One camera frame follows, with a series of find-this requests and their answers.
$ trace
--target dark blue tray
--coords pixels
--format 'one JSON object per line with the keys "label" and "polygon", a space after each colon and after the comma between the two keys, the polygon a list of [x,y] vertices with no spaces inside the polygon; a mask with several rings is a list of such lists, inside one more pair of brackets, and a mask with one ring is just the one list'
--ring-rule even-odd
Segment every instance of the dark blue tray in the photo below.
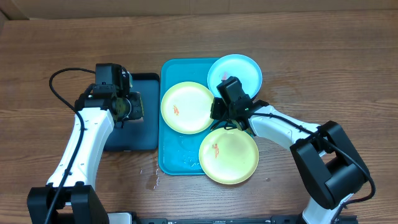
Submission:
{"label": "dark blue tray", "polygon": [[[218,58],[173,59],[162,67],[160,99],[181,82],[207,86],[207,74]],[[171,129],[159,113],[159,167],[170,175],[205,174],[199,163],[199,147],[210,127],[198,134],[181,134]]]}

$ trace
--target pale yellow plate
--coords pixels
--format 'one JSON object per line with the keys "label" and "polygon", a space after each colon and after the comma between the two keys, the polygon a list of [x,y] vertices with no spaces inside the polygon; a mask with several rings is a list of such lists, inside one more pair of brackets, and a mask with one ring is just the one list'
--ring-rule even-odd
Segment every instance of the pale yellow plate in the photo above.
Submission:
{"label": "pale yellow plate", "polygon": [[238,184],[256,170],[259,150],[248,133],[219,128],[202,141],[199,161],[205,174],[212,180],[221,184]]}
{"label": "pale yellow plate", "polygon": [[196,134],[208,128],[214,96],[203,85],[183,82],[172,86],[163,96],[160,112],[166,124],[182,134]]}

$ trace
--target brown tabletop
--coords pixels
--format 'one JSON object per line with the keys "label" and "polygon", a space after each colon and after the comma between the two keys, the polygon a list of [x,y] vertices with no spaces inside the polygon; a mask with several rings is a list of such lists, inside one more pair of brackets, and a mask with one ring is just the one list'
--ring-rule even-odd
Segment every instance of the brown tabletop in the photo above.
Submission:
{"label": "brown tabletop", "polygon": [[[361,223],[396,223],[398,11],[6,22],[0,36],[0,222],[30,223],[27,194],[45,185],[69,140],[74,115],[48,87],[53,72],[114,62],[160,74],[172,58],[227,54],[260,65],[258,98],[303,121],[340,123],[377,185],[372,200],[343,214]],[[74,102],[93,80],[90,73],[70,72],[54,85]],[[309,195],[290,152],[266,139],[256,142],[259,166],[235,186],[204,175],[156,175],[157,151],[105,152],[96,193],[108,212],[132,210],[140,217],[302,212]],[[355,197],[369,189],[366,184]]]}

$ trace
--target black cable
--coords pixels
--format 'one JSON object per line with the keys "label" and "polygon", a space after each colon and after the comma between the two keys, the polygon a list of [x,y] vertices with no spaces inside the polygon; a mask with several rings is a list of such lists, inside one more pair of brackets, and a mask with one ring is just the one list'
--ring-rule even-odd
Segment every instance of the black cable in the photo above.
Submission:
{"label": "black cable", "polygon": [[[254,115],[254,116],[265,116],[265,117],[270,117],[270,118],[277,118],[280,119],[282,121],[285,121],[286,123],[290,124],[291,126],[307,133],[307,134],[311,134],[311,135],[315,135],[315,133],[305,129],[303,126],[295,124],[294,122],[288,120],[285,117],[279,116],[279,115],[274,115],[274,114],[265,114],[265,113],[250,113],[250,115]],[[347,158],[348,160],[350,160],[362,173],[363,175],[368,179],[370,185],[371,185],[371,193],[363,198],[358,198],[358,199],[353,199],[353,200],[349,200],[347,202],[343,202],[340,207],[338,208],[337,212],[335,213],[335,215],[333,216],[333,218],[331,219],[330,223],[334,223],[336,218],[339,217],[341,211],[343,210],[343,208],[345,208],[347,205],[351,204],[351,203],[358,203],[358,202],[364,202],[367,201],[371,198],[373,198],[374,194],[376,193],[376,184],[374,183],[372,177],[353,159],[351,158],[351,156],[347,155],[345,152],[343,152],[341,149],[339,149],[337,146],[335,146],[334,144],[332,144],[330,141],[327,141],[326,139],[324,139],[321,136],[317,137],[317,140],[321,139],[323,142],[325,142],[329,147],[331,147],[332,149],[334,149],[336,152],[340,153],[341,155],[343,155],[345,158]]]}
{"label": "black cable", "polygon": [[[70,172],[70,169],[72,168],[73,161],[74,161],[75,158],[76,158],[77,152],[79,151],[79,147],[80,147],[80,145],[81,145],[81,141],[83,140],[83,134],[84,134],[84,130],[85,130],[85,124],[84,124],[83,118],[81,117],[80,113],[79,113],[68,101],[66,101],[64,98],[62,98],[62,96],[60,96],[60,95],[54,90],[54,87],[52,86],[52,80],[54,79],[54,77],[57,76],[59,73],[66,72],[66,71],[83,71],[83,72],[90,72],[90,73],[94,73],[94,74],[95,74],[94,71],[88,70],[88,69],[84,69],[84,68],[65,68],[65,69],[62,69],[62,70],[59,70],[59,71],[55,72],[55,73],[50,77],[49,86],[50,86],[50,89],[51,89],[52,93],[54,93],[54,95],[55,95],[58,99],[60,99],[60,100],[61,100],[63,103],[65,103],[73,112],[75,112],[75,114],[76,114],[76,115],[78,116],[78,118],[79,118],[79,121],[80,121],[80,124],[81,124],[81,127],[80,127],[81,129],[80,129],[79,139],[78,139],[77,144],[76,144],[76,148],[75,148],[75,150],[74,150],[74,152],[73,152],[73,154],[72,154],[72,156],[71,156],[71,158],[70,158],[70,161],[69,161],[69,163],[68,163],[67,168],[65,169],[65,172],[64,172],[64,174],[63,174],[62,180],[61,180],[61,182],[60,182],[60,184],[59,184],[59,186],[58,186],[58,189],[57,189],[57,191],[56,191],[56,193],[55,193],[55,195],[54,195],[54,198],[53,198],[53,200],[51,201],[51,205],[50,205],[49,211],[47,212],[47,216],[46,216],[46,218],[45,218],[44,224],[48,224],[49,221],[51,220],[52,213],[53,213],[53,211],[54,211],[54,209],[55,209],[55,204],[57,203],[57,199],[58,199],[58,197],[59,197],[59,195],[60,195],[60,192],[61,192],[61,190],[62,190],[62,187],[63,187],[63,185],[65,184],[65,181],[67,180],[67,177],[69,176],[69,172]],[[86,89],[85,93],[90,93],[90,91],[91,91],[92,89],[93,89],[93,85],[91,84],[91,85]]]}

